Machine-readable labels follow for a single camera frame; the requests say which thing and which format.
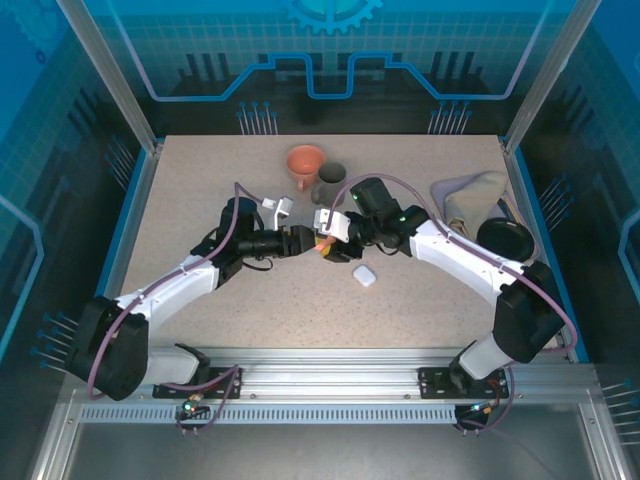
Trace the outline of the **grey ceramic mug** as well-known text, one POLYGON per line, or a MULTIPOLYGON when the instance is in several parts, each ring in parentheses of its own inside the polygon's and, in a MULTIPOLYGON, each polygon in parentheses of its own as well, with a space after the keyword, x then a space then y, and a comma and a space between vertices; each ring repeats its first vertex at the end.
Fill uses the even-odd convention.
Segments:
POLYGON ((346 184, 347 171, 339 162, 328 162, 318 170, 317 181, 311 191, 311 201, 315 205, 330 207, 336 195, 346 184))

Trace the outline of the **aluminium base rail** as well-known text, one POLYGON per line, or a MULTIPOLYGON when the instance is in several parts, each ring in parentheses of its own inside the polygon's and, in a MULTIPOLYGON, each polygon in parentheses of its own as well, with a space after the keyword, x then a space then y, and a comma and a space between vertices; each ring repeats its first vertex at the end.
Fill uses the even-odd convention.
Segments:
MULTIPOLYGON (((215 366, 243 369, 244 403, 417 403, 417 370, 445 367, 457 348, 202 348, 215 366)), ((515 406, 601 403, 595 368, 562 354, 512 366, 515 406)))

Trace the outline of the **aluminium side rail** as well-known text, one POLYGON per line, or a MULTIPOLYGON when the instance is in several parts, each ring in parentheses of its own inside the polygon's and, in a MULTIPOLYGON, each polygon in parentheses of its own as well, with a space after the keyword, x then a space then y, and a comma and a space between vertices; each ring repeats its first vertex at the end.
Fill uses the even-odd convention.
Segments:
POLYGON ((554 354, 562 354, 570 363, 579 363, 581 361, 581 337, 579 328, 575 325, 574 309, 551 245, 549 233, 544 224, 541 207, 536 197, 535 189, 533 188, 531 176, 526 168, 524 157, 519 149, 516 149, 514 153, 504 151, 504 162, 517 205, 539 249, 538 259, 551 269, 554 282, 558 289, 560 306, 564 309, 577 331, 577 333, 573 335, 570 328, 564 326, 555 336, 558 346, 554 354))
POLYGON ((93 314, 86 314, 86 311, 94 307, 95 300, 99 297, 113 299, 120 295, 158 161, 157 154, 149 153, 145 149, 140 150, 98 280, 95 297, 83 308, 78 333, 84 334, 91 327, 93 314))

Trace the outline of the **black round bowl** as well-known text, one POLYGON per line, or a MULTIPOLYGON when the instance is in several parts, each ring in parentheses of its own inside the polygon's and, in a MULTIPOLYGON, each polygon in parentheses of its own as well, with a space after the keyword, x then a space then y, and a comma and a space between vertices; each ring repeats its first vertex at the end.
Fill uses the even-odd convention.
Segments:
POLYGON ((535 250, 533 236, 525 226, 501 217, 483 222, 476 242, 495 254, 519 262, 529 260, 535 250))

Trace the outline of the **lavender plastic tray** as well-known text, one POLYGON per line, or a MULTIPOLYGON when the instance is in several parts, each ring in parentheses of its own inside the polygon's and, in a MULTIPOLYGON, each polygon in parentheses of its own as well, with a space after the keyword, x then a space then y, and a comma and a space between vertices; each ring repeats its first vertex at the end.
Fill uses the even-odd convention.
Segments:
MULTIPOLYGON (((456 192, 460 189, 462 189, 464 186, 466 186, 474 177, 476 177, 477 175, 481 174, 481 173, 476 173, 476 174, 472 174, 472 175, 468 175, 468 176, 461 176, 461 177, 456 177, 456 178, 451 178, 451 179, 445 179, 445 180, 441 180, 441 181, 437 181, 434 184, 432 184, 432 186, 430 187, 430 192, 431 192, 431 196, 437 206, 437 209, 439 211, 439 213, 442 216, 442 219, 445 221, 444 219, 444 202, 445 199, 448 195, 450 195, 453 192, 456 192)), ((503 193, 502 197, 500 198, 500 200, 497 203, 497 206, 493 208, 493 210, 491 211, 490 215, 489 215, 489 219, 490 218, 496 218, 496 217, 501 217, 501 218, 507 218, 509 220, 515 221, 517 223, 522 224, 523 226, 525 226, 529 232, 531 233, 526 221, 524 220, 524 217, 522 216, 522 214, 520 213, 520 210, 516 204, 516 201, 512 195, 511 192, 511 188, 509 186, 509 181, 508 181, 508 177, 507 177, 507 187, 505 192, 503 193)), ((539 249, 536 245, 536 242, 534 240, 535 243, 535 250, 534 253, 532 255, 532 257, 529 260, 524 261, 523 263, 527 263, 527 262, 531 262, 535 259, 538 258, 538 254, 539 254, 539 249)))

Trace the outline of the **beige folded cloth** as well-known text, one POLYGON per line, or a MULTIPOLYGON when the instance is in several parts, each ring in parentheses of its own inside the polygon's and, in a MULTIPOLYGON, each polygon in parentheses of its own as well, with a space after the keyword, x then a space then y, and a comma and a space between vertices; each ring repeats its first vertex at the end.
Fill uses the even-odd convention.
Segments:
POLYGON ((475 241, 481 225, 502 197, 507 187, 507 174, 487 171, 474 177, 462 189, 448 195, 444 202, 447 226, 475 241))

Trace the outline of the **pink ceramic mug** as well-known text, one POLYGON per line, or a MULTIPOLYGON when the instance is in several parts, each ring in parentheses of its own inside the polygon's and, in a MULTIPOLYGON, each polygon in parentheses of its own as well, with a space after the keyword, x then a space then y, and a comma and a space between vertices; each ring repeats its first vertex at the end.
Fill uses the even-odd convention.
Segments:
POLYGON ((312 186, 326 160, 325 153, 314 145, 299 145, 289 151, 286 167, 299 191, 312 186))

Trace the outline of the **aluminium frame post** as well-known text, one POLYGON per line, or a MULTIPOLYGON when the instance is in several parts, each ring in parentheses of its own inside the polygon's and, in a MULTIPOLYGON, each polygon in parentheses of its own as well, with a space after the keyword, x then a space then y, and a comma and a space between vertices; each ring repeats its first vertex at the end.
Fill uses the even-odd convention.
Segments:
POLYGON ((517 111, 503 141, 503 153, 513 156, 589 26, 602 0, 575 0, 554 44, 517 111))
POLYGON ((83 0, 56 0, 56 3, 137 141, 147 153, 155 154, 156 136, 83 0))

